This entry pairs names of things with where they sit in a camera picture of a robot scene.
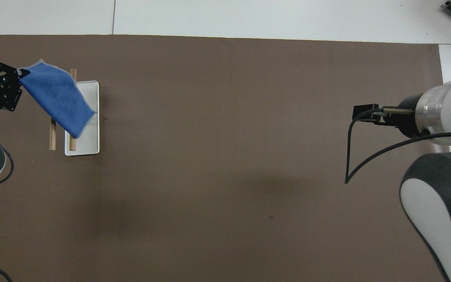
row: brown surface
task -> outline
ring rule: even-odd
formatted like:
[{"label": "brown surface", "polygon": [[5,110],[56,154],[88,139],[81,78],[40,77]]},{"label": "brown surface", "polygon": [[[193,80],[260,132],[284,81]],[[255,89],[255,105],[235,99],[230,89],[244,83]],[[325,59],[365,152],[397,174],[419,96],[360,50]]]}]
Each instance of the brown surface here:
[{"label": "brown surface", "polygon": [[[48,150],[25,92],[0,112],[0,267],[15,282],[442,281],[399,202],[431,145],[345,185],[353,105],[442,83],[437,45],[0,36],[0,61],[77,68],[101,89],[101,152]],[[356,125],[352,165],[405,138]]]}]

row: blue cloth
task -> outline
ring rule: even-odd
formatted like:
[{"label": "blue cloth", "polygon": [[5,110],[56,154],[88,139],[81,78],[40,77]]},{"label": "blue cloth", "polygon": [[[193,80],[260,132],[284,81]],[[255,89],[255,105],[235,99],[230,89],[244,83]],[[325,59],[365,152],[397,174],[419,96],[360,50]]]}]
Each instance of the blue cloth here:
[{"label": "blue cloth", "polygon": [[78,138],[95,112],[65,70],[39,60],[23,68],[31,73],[20,83],[38,104],[71,136]]}]

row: white tray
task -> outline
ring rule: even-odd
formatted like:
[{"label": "white tray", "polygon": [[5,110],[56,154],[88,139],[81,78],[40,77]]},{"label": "white tray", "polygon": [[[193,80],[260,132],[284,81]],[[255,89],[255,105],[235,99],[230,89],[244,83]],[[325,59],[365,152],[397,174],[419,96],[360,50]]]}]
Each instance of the white tray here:
[{"label": "white tray", "polygon": [[76,150],[69,150],[69,133],[65,132],[64,153],[66,155],[93,155],[100,152],[99,83],[80,81],[76,84],[86,103],[96,112],[86,124],[81,136],[76,139]]}]

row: folded microfiber cloth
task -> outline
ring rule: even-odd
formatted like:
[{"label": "folded microfiber cloth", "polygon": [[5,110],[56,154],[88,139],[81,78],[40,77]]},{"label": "folded microfiber cloth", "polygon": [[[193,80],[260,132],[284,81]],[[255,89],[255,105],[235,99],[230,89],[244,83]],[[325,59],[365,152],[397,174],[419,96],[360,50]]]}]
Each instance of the folded microfiber cloth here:
[{"label": "folded microfiber cloth", "polygon": [[20,83],[38,104],[71,136],[78,138],[95,112],[85,102],[72,76],[39,60]]}]

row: wooden stick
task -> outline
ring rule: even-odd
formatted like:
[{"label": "wooden stick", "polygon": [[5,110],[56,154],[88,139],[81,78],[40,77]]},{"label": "wooden stick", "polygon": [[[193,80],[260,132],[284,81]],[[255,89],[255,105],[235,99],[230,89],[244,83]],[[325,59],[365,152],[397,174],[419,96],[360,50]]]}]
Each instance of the wooden stick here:
[{"label": "wooden stick", "polygon": [[57,149],[57,123],[53,118],[50,119],[50,142],[49,149],[56,150]]},{"label": "wooden stick", "polygon": [[[76,83],[76,69],[70,69],[70,75],[72,75],[72,78],[74,79],[74,84]],[[76,150],[76,139],[74,139],[73,136],[69,134],[69,150],[75,151]]]}]

